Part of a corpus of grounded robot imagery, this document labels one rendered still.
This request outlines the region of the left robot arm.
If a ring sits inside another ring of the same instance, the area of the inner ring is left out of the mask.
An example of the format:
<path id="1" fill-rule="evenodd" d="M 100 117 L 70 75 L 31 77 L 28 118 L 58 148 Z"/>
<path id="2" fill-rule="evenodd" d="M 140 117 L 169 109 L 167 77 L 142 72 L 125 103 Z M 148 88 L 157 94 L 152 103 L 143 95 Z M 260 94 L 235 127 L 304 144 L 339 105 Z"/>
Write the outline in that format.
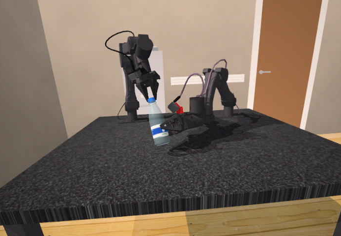
<path id="1" fill-rule="evenodd" d="M 208 70 L 208 71 L 207 71 Z M 204 68 L 205 76 L 204 90 L 207 88 L 206 94 L 202 97 L 190 97 L 190 112 L 194 119 L 194 127 L 203 126 L 204 123 L 210 124 L 215 118 L 244 118 L 242 114 L 233 115 L 233 107 L 236 105 L 236 98 L 230 92 L 227 80 L 228 70 L 225 68 L 215 68 L 211 72 L 211 68 Z M 213 99 L 216 88 L 221 96 L 221 103 L 224 106 L 223 114 L 213 114 Z M 203 110 L 203 111 L 202 111 Z"/>

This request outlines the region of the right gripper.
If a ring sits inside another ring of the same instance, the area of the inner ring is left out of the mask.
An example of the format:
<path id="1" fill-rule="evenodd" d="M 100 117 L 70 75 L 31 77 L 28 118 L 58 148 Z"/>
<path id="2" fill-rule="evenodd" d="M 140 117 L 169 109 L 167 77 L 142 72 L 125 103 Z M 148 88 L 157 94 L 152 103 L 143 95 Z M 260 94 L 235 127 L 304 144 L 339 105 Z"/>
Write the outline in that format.
<path id="1" fill-rule="evenodd" d="M 148 102 L 148 91 L 147 87 L 151 87 L 154 99 L 157 100 L 157 90 L 159 83 L 157 80 L 160 80 L 160 76 L 156 71 L 151 71 L 149 63 L 142 62 L 142 65 L 137 64 L 135 71 L 130 70 L 128 75 L 135 73 L 137 71 L 141 71 L 141 76 L 137 77 L 132 80 L 133 84 L 136 84 L 136 87 L 139 89 L 139 91 L 143 94 L 146 101 Z"/>

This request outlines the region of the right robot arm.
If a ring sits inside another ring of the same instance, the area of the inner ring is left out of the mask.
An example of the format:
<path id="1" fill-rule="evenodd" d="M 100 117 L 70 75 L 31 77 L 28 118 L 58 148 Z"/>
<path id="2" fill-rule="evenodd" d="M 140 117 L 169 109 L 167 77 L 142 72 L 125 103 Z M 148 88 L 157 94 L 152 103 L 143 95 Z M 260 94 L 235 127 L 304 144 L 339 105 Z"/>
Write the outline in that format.
<path id="1" fill-rule="evenodd" d="M 135 68 L 137 64 L 141 65 L 142 62 L 149 63 L 148 58 L 150 57 L 152 48 L 153 42 L 151 41 L 151 39 L 149 39 L 148 34 L 129 36 L 126 43 L 119 43 L 119 51 L 123 52 L 125 55 L 130 54 L 130 56 L 128 57 L 132 59 Z M 127 111 L 128 119 L 120 119 L 117 121 L 117 124 L 147 122 L 148 118 L 137 118 L 137 110 L 139 109 L 140 104 L 139 101 L 137 101 L 137 97 L 135 94 L 135 84 L 133 84 L 131 81 L 137 77 L 140 77 L 142 73 L 139 70 L 130 75 L 127 74 L 130 72 L 132 67 L 130 64 L 130 60 L 125 55 L 119 53 L 121 60 L 120 66 L 123 67 L 123 71 L 125 74 L 125 111 Z"/>

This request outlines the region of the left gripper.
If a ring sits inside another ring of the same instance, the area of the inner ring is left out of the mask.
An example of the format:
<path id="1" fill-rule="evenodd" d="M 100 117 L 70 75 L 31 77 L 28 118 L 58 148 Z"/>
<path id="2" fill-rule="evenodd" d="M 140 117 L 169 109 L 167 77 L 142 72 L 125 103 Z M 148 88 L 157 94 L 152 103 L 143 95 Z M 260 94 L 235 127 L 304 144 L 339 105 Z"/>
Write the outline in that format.
<path id="1" fill-rule="evenodd" d="M 192 119 L 192 116 L 184 116 L 183 107 L 180 107 L 177 103 L 176 105 L 179 107 L 176 111 L 177 114 L 160 124 L 161 129 L 168 130 L 169 136 L 191 129 L 195 125 L 193 124 L 194 119 Z M 165 124 L 166 126 L 164 126 Z M 171 125 L 173 125 L 173 127 Z"/>

